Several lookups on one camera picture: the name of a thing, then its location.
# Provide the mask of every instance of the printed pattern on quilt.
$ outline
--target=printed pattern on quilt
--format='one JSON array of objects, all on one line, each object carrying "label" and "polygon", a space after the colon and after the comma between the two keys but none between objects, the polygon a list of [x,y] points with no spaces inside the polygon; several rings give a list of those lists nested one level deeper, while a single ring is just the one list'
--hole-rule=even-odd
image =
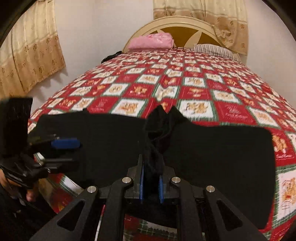
[{"label": "printed pattern on quilt", "polygon": [[[119,55],[87,71],[32,114],[30,132],[43,114],[81,111],[146,118],[158,105],[176,106],[199,125],[251,125],[272,132],[276,193],[261,232],[278,241],[296,218],[296,111],[243,64],[178,48]],[[81,192],[65,175],[41,182],[56,212]],[[176,231],[127,216],[125,239],[176,240]]]}]

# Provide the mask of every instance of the red and white checkered quilt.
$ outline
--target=red and white checkered quilt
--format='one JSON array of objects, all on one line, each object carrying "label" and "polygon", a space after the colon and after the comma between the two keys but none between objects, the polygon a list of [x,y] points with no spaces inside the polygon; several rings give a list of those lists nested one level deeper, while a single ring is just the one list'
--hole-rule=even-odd
[{"label": "red and white checkered quilt", "polygon": [[[32,114],[28,129],[42,114],[87,108],[91,113],[146,118],[160,104],[165,111],[175,105],[199,125],[252,125],[272,132],[276,191],[262,232],[278,241],[296,217],[296,112],[243,64],[182,48],[122,54],[55,93]],[[46,198],[56,212],[78,192],[63,174],[41,183],[41,191],[50,190]],[[128,240],[176,239],[175,230],[132,217],[126,217],[125,228]]]}]

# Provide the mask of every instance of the pink pillow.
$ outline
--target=pink pillow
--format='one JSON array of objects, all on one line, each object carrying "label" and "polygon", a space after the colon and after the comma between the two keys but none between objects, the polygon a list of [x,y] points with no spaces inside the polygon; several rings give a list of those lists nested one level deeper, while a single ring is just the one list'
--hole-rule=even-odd
[{"label": "pink pillow", "polygon": [[149,34],[133,38],[129,44],[129,51],[172,49],[174,40],[170,33]]}]

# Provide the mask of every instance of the beige curtain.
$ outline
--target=beige curtain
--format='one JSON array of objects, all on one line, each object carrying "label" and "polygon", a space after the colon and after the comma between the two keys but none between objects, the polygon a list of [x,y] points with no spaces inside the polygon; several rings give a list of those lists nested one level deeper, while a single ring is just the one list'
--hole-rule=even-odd
[{"label": "beige curtain", "polygon": [[213,25],[228,49],[247,55],[248,23],[244,0],[153,0],[154,19],[181,15]]},{"label": "beige curtain", "polygon": [[0,99],[24,96],[65,66],[54,1],[39,0],[20,17],[0,48]]}]

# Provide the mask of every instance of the cream headboard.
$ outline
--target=cream headboard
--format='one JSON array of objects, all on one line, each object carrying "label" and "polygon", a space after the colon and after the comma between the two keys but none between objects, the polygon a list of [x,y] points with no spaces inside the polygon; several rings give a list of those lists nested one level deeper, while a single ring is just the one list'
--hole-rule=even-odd
[{"label": "cream headboard", "polygon": [[161,32],[170,33],[173,36],[175,47],[193,48],[196,43],[225,47],[217,39],[211,24],[191,17],[169,16],[158,18],[139,29],[126,43],[123,52],[128,52],[131,39]]}]

